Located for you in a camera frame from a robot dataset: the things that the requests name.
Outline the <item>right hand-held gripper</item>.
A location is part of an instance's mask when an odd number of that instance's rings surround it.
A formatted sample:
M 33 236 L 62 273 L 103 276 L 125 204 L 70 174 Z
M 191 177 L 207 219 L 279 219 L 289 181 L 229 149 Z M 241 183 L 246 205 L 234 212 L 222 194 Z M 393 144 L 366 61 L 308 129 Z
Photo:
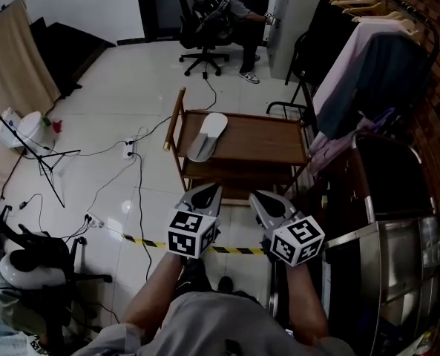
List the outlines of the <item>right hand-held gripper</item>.
M 249 204 L 257 223 L 272 231 L 263 247 L 268 255 L 289 266 L 298 266 L 315 257 L 321 250 L 325 233 L 313 216 L 301 217 L 279 226 L 279 219 L 289 220 L 298 210 L 284 196 L 271 191 L 253 191 Z

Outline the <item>wooden cart table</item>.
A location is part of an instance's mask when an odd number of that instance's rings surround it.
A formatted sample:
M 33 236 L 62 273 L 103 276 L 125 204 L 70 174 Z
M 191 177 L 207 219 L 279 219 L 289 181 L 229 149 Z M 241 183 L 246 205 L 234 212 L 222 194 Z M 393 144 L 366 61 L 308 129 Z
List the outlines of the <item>wooden cart table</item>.
M 226 129 L 211 158 L 188 159 L 188 148 L 208 114 L 186 110 L 185 92 L 180 89 L 164 142 L 164 149 L 174 156 L 184 191 L 217 182 L 223 186 L 224 204 L 247 205 L 254 190 L 285 195 L 296 184 L 309 163 L 297 121 L 228 113 Z

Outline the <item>steel serving trolley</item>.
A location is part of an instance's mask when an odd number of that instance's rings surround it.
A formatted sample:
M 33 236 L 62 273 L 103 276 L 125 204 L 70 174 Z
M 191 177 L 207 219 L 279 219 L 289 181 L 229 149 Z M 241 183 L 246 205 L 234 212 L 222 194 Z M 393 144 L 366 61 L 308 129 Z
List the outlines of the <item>steel serving trolley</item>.
M 329 331 L 357 356 L 393 356 L 440 315 L 440 218 L 418 154 L 356 133 L 312 189 L 324 249 L 312 279 Z

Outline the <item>person's right forearm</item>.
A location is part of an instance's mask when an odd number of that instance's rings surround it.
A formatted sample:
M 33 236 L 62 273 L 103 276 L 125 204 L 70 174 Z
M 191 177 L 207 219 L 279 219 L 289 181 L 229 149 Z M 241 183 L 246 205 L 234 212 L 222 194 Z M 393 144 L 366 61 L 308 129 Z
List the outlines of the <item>person's right forearm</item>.
M 295 338 L 308 345 L 329 336 L 328 322 L 305 263 L 286 266 L 289 321 Z

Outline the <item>person's left forearm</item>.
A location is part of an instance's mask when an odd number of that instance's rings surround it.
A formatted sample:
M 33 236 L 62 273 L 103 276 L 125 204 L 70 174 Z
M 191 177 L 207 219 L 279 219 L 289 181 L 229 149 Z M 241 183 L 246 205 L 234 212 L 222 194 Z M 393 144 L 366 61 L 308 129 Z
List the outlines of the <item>person's left forearm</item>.
M 165 253 L 129 303 L 123 321 L 143 330 L 146 337 L 153 337 L 165 319 L 182 270 L 182 257 Z

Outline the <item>yellow black floor tape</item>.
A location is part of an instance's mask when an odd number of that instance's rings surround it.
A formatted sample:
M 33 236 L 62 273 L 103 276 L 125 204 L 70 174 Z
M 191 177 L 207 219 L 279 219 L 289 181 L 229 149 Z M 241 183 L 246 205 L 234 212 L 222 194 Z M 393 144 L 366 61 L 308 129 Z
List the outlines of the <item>yellow black floor tape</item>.
M 165 248 L 165 243 L 154 242 L 151 240 L 143 240 L 141 238 L 132 237 L 131 235 L 122 234 L 122 238 L 132 243 L 145 245 L 152 248 Z M 265 255 L 266 252 L 262 248 L 229 248 L 222 246 L 210 246 L 207 250 L 209 253 L 218 254 L 248 254 L 248 255 Z

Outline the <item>purple cloth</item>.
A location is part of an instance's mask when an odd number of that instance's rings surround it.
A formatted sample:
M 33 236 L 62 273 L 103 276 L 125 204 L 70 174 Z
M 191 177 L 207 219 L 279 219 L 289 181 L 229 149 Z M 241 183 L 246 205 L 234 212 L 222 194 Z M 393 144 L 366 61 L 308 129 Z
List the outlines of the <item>purple cloth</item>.
M 377 133 L 394 114 L 394 111 L 395 108 L 389 108 L 373 120 L 369 120 L 359 111 L 361 119 L 356 125 L 356 128 L 348 131 L 344 136 L 338 139 L 329 139 L 324 133 L 319 132 L 309 147 L 311 160 L 308 166 L 308 172 L 313 175 L 313 177 L 316 177 L 321 170 L 351 145 L 355 133 L 359 131 Z

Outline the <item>person's grey shirt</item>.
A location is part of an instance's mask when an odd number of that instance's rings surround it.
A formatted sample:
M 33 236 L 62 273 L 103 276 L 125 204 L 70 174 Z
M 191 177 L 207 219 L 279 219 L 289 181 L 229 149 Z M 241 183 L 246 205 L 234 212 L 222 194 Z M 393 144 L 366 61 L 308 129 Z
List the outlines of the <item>person's grey shirt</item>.
M 260 304 L 217 292 L 175 299 L 152 341 L 136 326 L 104 328 L 73 356 L 355 356 L 334 337 L 299 343 Z

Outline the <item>pale pink hanging shirt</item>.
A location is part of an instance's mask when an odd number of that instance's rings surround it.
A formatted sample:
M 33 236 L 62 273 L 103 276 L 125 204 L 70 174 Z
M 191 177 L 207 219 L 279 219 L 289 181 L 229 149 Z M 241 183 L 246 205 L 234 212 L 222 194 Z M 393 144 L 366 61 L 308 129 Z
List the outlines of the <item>pale pink hanging shirt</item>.
M 316 119 L 318 119 L 318 114 L 324 106 L 325 101 L 330 97 L 341 78 L 345 75 L 352 61 L 354 61 L 364 49 L 371 36 L 376 33 L 390 33 L 393 31 L 394 27 L 389 23 L 360 23 L 353 30 L 312 100 Z

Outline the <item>black wheeled chair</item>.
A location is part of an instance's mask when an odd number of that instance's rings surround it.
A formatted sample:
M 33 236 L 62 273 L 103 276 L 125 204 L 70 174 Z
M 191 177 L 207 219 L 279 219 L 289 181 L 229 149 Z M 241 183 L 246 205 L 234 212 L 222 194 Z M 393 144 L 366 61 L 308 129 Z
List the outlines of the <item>black wheeled chair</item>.
M 85 245 L 83 234 L 88 228 L 86 219 L 71 239 L 52 237 L 46 231 L 32 232 L 23 224 L 14 231 L 6 223 L 6 213 L 0 213 L 0 261 L 15 250 L 25 250 L 40 265 L 60 268 L 66 283 L 57 287 L 38 290 L 21 290 L 7 283 L 0 275 L 0 321 L 9 327 L 41 338 L 48 350 L 58 353 L 65 347 L 63 329 L 72 321 L 72 305 L 77 303 L 85 320 L 96 318 L 77 287 L 80 281 L 101 280 L 111 283 L 109 274 L 86 274 L 75 270 L 78 246 Z

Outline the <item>black office chair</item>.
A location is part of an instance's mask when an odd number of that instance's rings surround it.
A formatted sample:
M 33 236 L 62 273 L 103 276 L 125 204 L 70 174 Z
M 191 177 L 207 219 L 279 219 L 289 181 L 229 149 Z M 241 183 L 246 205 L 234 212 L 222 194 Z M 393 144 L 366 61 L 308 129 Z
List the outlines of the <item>black office chair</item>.
M 180 16 L 181 28 L 179 34 L 180 44 L 185 49 L 197 48 L 201 50 L 200 53 L 181 54 L 179 62 L 184 62 L 186 59 L 195 59 L 195 61 L 184 71 L 185 76 L 190 76 L 191 71 L 205 62 L 206 65 L 211 65 L 215 69 L 215 75 L 220 76 L 222 70 L 216 63 L 215 59 L 223 59 L 225 62 L 229 61 L 230 55 L 227 53 L 212 53 L 217 46 L 230 45 L 227 39 L 219 39 L 214 32 L 213 22 L 202 23 L 201 16 L 197 15 L 188 5 L 188 0 L 179 0 L 182 15 Z

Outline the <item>black hanging garment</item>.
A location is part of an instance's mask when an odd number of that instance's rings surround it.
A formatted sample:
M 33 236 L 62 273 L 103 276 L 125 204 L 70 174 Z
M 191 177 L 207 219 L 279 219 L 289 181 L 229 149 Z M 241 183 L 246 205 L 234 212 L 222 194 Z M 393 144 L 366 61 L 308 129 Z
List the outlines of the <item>black hanging garment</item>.
M 309 29 L 295 44 L 293 73 L 311 85 L 320 85 L 357 25 L 340 7 L 320 0 Z

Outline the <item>black flat panels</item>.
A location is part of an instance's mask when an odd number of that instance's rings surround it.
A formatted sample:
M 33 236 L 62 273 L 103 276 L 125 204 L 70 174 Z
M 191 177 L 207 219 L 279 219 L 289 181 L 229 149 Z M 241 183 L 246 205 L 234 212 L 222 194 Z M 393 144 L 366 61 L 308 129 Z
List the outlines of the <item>black flat panels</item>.
M 30 31 L 62 99 L 80 89 L 82 75 L 108 48 L 115 46 L 65 24 L 47 26 L 43 18 L 34 21 Z

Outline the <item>row of wooden hangers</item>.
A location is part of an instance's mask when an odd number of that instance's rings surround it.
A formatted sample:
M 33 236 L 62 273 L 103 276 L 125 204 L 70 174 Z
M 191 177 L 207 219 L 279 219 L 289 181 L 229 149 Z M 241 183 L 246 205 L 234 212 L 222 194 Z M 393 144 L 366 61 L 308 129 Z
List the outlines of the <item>row of wooden hangers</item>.
M 353 22 L 380 22 L 394 20 L 412 36 L 416 41 L 421 35 L 422 24 L 418 19 L 413 19 L 404 8 L 398 7 L 391 0 L 325 0 L 332 6 L 339 7 L 344 15 L 351 17 Z

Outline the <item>black clothes rack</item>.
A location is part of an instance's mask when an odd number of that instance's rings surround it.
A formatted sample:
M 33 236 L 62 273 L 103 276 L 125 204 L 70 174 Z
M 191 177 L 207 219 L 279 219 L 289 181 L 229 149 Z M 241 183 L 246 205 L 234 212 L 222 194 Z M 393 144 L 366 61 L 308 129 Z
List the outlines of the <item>black clothes rack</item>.
M 415 9 L 415 7 L 411 4 L 406 3 L 402 0 L 391 0 L 393 3 L 397 3 L 398 7 L 404 8 L 406 13 L 410 13 L 411 17 L 413 19 L 418 19 L 418 23 L 423 25 L 423 28 L 421 29 L 421 35 L 419 38 L 423 36 L 423 32 L 431 33 L 432 39 L 436 40 L 437 42 L 440 40 L 439 34 L 437 32 L 437 29 L 435 25 L 431 22 L 431 20 L 426 17 L 423 13 L 420 13 Z M 294 46 L 292 60 L 289 65 L 289 69 L 285 78 L 285 83 L 288 84 L 290 79 L 294 76 L 298 81 L 298 86 L 296 88 L 296 91 L 294 92 L 294 95 L 292 97 L 292 100 L 290 102 L 271 102 L 267 106 L 266 113 L 271 113 L 271 109 L 275 106 L 281 106 L 283 108 L 283 112 L 287 113 L 287 108 L 294 108 L 299 111 L 299 116 L 304 116 L 305 123 L 308 125 L 315 126 L 316 125 L 316 118 L 315 114 L 312 112 L 312 97 L 317 92 L 320 85 L 311 85 L 308 82 L 306 82 L 303 78 L 297 77 L 292 69 L 295 63 L 297 57 L 297 51 Z

